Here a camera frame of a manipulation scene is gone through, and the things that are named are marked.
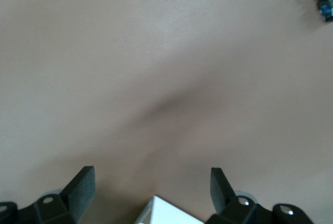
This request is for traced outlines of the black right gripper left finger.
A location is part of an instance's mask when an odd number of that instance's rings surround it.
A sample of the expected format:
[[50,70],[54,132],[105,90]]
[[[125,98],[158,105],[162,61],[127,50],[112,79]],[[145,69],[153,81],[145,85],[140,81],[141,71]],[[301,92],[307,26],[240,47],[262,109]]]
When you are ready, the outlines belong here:
[[34,204],[37,223],[78,223],[95,195],[95,170],[83,167],[59,193],[46,194]]

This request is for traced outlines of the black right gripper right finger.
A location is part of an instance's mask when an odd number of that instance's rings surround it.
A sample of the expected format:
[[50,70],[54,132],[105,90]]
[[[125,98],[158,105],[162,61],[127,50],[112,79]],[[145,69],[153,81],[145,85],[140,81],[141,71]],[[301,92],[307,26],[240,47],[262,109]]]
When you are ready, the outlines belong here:
[[249,197],[236,195],[221,168],[211,169],[210,195],[216,213],[206,224],[249,224],[253,223],[257,205]]

